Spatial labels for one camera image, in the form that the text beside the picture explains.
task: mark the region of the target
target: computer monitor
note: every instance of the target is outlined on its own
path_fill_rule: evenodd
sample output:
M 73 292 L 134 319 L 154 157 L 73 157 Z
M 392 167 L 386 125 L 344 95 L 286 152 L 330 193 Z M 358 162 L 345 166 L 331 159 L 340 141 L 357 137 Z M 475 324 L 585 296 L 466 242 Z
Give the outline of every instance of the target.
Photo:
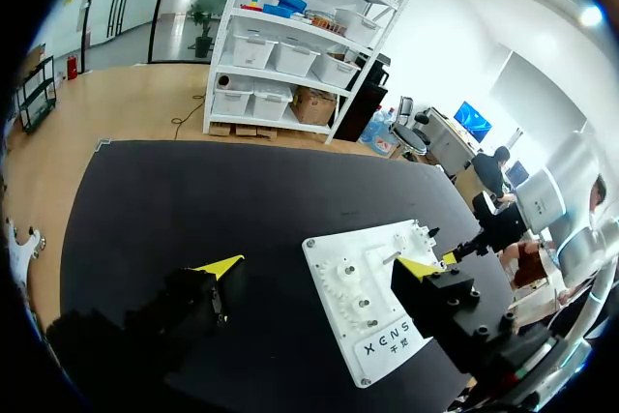
M 524 169 L 524 166 L 522 166 L 522 163 L 520 162 L 514 163 L 514 165 L 508 169 L 505 174 L 507 175 L 507 179 L 510 180 L 510 184 L 513 188 L 517 188 L 529 178 L 528 171 Z
M 456 115 L 458 121 L 478 142 L 482 142 L 492 125 L 469 102 L 464 102 Z

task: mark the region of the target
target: black rack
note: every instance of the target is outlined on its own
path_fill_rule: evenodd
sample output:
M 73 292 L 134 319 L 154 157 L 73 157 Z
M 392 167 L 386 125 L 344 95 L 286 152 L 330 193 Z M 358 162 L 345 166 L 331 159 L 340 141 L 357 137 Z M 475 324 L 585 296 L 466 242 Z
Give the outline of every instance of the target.
M 45 77 L 45 65 L 49 62 L 51 62 L 51 77 Z M 39 75 L 39 72 L 43 72 L 43 81 L 41 81 L 41 84 L 39 84 L 29 95 L 26 95 L 26 84 L 33 77 Z M 49 96 L 47 90 L 50 85 L 53 86 L 53 97 Z M 30 134 L 33 133 L 34 130 L 40 125 L 52 108 L 56 107 L 56 83 L 54 82 L 53 55 L 45 58 L 39 65 L 37 65 L 37 67 L 23 79 L 20 88 L 21 89 L 17 89 L 16 91 L 18 103 L 17 110 L 19 112 L 19 117 L 21 118 L 21 126 L 23 127 L 23 130 Z M 23 95 L 22 103 L 19 103 L 20 91 Z M 45 94 L 45 104 L 37 108 L 34 113 L 31 113 L 30 106 L 42 93 Z

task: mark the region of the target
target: black table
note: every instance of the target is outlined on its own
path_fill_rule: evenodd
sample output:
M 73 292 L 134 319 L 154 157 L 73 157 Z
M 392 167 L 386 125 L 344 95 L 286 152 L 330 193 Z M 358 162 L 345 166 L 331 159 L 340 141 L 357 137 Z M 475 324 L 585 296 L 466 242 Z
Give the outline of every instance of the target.
M 478 225 L 437 168 L 319 151 L 212 142 L 113 142 L 94 154 L 62 256 L 61 308 L 122 324 L 179 267 L 242 253 L 247 300 L 167 382 L 240 411 L 438 412 L 469 376 L 435 341 L 367 389 L 339 353 L 301 243 L 418 219 L 442 254 Z M 496 257 L 461 268 L 511 300 Z

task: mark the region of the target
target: white cabinet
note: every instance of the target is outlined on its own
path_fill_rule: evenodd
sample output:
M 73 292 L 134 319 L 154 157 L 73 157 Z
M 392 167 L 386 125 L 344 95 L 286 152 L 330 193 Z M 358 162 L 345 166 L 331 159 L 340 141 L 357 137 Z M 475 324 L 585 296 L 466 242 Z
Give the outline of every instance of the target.
M 456 121 L 443 118 L 434 108 L 428 111 L 427 117 L 429 123 L 421 130 L 430 140 L 428 149 L 445 172 L 453 176 L 477 155 L 480 147 L 474 139 L 468 140 L 468 133 Z

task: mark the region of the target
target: glass wall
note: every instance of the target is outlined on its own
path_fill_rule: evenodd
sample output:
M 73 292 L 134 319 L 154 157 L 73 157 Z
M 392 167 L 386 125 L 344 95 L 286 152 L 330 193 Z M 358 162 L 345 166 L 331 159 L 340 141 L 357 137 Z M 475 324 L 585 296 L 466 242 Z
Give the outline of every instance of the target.
M 92 0 L 86 25 L 85 69 L 148 62 L 157 0 Z
M 32 46 L 45 44 L 45 55 L 53 55 L 64 74 L 69 55 L 83 72 L 160 61 L 210 63 L 225 2 L 57 0 Z
M 153 61 L 210 63 L 226 0 L 162 0 Z

